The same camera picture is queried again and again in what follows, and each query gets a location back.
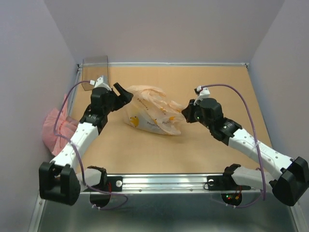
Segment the translucent printed plastic bag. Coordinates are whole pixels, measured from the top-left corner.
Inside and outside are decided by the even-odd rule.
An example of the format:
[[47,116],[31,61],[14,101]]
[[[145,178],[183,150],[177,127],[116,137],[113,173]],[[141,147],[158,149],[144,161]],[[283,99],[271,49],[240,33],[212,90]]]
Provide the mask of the translucent printed plastic bag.
[[131,102],[122,108],[126,124],[155,134],[181,134],[182,105],[170,100],[158,87],[135,85],[126,90],[133,94]]

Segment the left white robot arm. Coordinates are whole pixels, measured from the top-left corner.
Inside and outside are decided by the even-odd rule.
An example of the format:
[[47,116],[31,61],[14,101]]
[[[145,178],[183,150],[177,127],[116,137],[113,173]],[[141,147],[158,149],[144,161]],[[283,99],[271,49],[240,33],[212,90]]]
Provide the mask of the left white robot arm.
[[102,80],[88,81],[93,85],[90,104],[79,121],[71,138],[54,130],[54,135],[67,143],[50,162],[39,167],[39,195],[44,200],[66,205],[74,205],[81,192],[90,189],[109,197],[113,196],[104,168],[89,166],[81,169],[81,177],[76,167],[83,166],[82,155],[100,135],[108,122],[108,114],[129,104],[133,94],[118,83],[109,87]]

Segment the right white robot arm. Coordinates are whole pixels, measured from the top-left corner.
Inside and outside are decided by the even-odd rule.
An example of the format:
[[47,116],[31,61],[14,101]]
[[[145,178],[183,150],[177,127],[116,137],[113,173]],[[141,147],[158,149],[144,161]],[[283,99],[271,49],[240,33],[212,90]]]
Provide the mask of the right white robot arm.
[[199,122],[211,136],[262,166],[259,170],[247,169],[239,164],[225,168],[222,176],[208,186],[211,190],[232,190],[246,186],[272,192],[281,203],[294,206],[309,187],[309,166],[302,157],[293,159],[260,141],[255,141],[240,124],[224,117],[221,105],[213,98],[201,101],[191,99],[182,110],[188,123]]

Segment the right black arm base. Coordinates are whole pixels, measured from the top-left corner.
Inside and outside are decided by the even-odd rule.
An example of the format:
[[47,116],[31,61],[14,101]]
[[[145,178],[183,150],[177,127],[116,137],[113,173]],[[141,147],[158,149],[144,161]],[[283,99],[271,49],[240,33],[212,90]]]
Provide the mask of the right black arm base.
[[240,187],[242,187],[243,190],[250,190],[251,187],[237,185],[232,178],[232,174],[240,167],[241,165],[239,164],[232,164],[229,167],[226,167],[221,175],[207,176],[207,181],[204,183],[203,188],[209,191],[239,190]]

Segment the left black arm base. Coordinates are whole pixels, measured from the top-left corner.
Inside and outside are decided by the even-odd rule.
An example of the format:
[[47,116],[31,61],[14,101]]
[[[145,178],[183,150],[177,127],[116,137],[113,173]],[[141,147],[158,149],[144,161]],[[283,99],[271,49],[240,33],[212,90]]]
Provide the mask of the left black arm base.
[[92,188],[109,192],[122,191],[123,177],[108,175],[105,168],[89,166],[84,171],[84,178],[86,184]]

